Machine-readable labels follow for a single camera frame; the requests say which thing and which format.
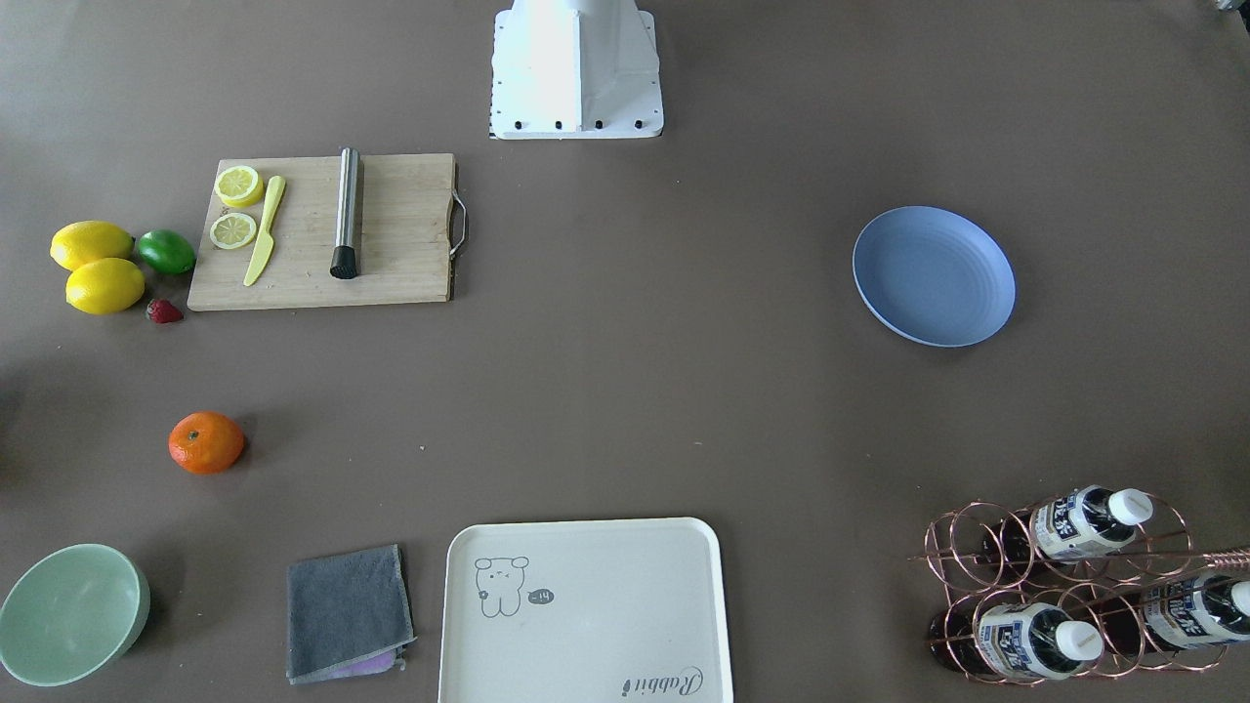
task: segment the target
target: bottle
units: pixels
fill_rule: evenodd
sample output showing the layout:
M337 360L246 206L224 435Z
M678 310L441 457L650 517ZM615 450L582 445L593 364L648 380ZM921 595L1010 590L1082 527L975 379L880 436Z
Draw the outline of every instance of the bottle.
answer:
M1108 639L1124 655L1139 645L1180 652L1250 640L1250 580L1204 572L1121 598L1105 603L1101 617ZM1141 637L1141 624L1149 637Z
M998 674L1008 680L1065 679L1084 672L1102 655L1102 635L1090 623L1074 620L1048 603L996 605L981 613L976 628L965 615L945 614L929 627L932 639L950 633L945 642L930 645L949 669L971 674Z
M1016 513L1020 520L1006 519L995 528L1002 544L1001 557L1006 569L1028 577L1025 564L1036 544L1040 555L1074 563L1086 557L1110 554L1132 542L1136 525L1154 515L1150 497L1135 489L1111 492L1100 485L1074 490L1038 508L1031 514ZM1021 530L1021 523L1029 533ZM986 535L981 543L991 560L1000 558L999 543Z

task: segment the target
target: green lime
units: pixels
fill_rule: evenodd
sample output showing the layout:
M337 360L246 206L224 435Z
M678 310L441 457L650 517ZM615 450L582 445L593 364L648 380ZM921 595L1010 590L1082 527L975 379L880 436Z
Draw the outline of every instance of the green lime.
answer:
M176 231L158 229L139 238L139 258L162 274L185 274L195 266L195 249Z

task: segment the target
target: strawberry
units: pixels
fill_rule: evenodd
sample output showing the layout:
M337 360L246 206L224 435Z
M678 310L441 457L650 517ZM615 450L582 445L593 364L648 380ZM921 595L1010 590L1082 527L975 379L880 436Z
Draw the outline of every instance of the strawberry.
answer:
M174 306L172 303L164 299L155 299L148 304L148 311L144 313L148 319L162 325L165 323L176 323L182 319L182 311Z

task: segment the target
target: white bottle cap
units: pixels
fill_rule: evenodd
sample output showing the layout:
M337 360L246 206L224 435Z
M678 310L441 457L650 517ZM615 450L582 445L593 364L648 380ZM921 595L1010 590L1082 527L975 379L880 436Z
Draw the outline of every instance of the white bottle cap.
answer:
M1232 607L1250 615L1250 580L1232 584Z
M1136 488L1116 490L1106 500L1106 507L1111 509L1111 517L1126 525L1141 524L1155 514L1155 504L1150 497Z
M1102 655L1102 634L1096 627L1079 620L1059 623L1055 644L1064 657L1078 662L1092 662Z

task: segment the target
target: towel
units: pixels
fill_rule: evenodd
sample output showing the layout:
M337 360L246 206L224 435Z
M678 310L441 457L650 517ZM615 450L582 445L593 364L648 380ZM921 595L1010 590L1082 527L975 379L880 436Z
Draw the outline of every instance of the towel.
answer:
M416 639L398 544L291 564L286 607L292 685L402 665Z

